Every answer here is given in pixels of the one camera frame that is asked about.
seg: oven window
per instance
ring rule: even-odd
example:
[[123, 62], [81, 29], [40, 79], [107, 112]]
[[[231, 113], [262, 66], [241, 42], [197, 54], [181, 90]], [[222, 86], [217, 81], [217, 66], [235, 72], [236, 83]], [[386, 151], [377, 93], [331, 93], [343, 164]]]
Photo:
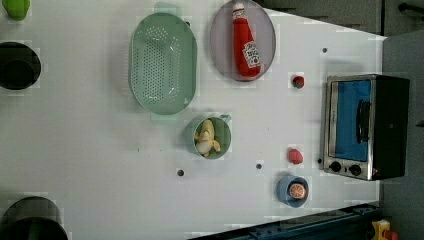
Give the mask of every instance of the oven window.
[[369, 112], [368, 115], [364, 112], [369, 111], [371, 82], [362, 80], [332, 84], [329, 144], [332, 149], [329, 154], [331, 157], [366, 162]]

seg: black pot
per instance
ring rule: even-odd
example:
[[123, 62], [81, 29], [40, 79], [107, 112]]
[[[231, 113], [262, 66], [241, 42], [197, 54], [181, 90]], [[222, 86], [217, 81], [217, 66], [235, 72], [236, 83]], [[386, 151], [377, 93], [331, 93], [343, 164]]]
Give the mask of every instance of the black pot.
[[24, 198], [4, 214], [0, 240], [67, 240], [59, 209], [42, 197]]
[[24, 44], [4, 42], [0, 44], [0, 86], [10, 90], [22, 90], [33, 85], [41, 73], [37, 54]]

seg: green cup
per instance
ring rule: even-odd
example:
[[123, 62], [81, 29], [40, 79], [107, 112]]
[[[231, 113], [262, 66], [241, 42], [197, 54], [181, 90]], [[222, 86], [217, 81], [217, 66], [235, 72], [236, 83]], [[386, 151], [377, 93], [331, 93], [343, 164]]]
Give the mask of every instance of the green cup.
[[9, 17], [15, 21], [22, 21], [26, 18], [30, 6], [30, 0], [3, 0], [3, 7]]
[[[194, 137], [196, 131], [200, 133], [202, 124], [205, 120], [211, 120], [215, 129], [215, 140], [220, 144], [221, 151], [217, 152], [214, 148], [211, 149], [209, 156], [204, 157], [196, 148], [196, 141]], [[223, 114], [220, 116], [212, 115], [209, 117], [200, 116], [195, 118], [187, 127], [187, 147], [191, 153], [200, 156], [202, 159], [214, 160], [221, 158], [230, 149], [231, 144], [231, 130], [228, 123], [231, 121], [231, 116]]]

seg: ketchup label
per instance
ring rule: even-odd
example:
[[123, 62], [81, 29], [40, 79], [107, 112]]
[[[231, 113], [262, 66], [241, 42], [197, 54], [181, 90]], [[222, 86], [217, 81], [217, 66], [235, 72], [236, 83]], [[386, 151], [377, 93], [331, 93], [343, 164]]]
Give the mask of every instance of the ketchup label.
[[244, 44], [243, 55], [246, 59], [247, 65], [249, 65], [249, 68], [258, 67], [261, 65], [259, 51], [256, 48], [255, 41]]
[[233, 20], [236, 20], [239, 18], [246, 18], [246, 12], [244, 11], [244, 9], [235, 10], [233, 12]]

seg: oven knob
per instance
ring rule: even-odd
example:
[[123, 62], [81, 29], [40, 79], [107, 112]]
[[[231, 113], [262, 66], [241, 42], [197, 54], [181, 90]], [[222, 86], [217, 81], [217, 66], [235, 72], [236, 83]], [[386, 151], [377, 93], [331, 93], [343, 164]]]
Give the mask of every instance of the oven knob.
[[342, 165], [340, 165], [338, 162], [333, 162], [331, 163], [330, 168], [333, 170], [333, 172], [339, 172], [340, 169], [342, 169]]
[[353, 165], [349, 168], [349, 171], [353, 174], [353, 176], [359, 176], [359, 174], [361, 174], [361, 167]]

